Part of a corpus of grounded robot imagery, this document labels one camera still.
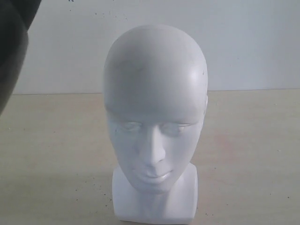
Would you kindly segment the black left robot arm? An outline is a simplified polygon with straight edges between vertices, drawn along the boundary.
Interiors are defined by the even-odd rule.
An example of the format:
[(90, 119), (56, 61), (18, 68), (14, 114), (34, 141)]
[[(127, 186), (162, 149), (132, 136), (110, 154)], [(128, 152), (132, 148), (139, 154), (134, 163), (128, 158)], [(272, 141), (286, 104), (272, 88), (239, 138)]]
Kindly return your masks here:
[(15, 88), (29, 43), (28, 30), (41, 0), (0, 1), (0, 111)]

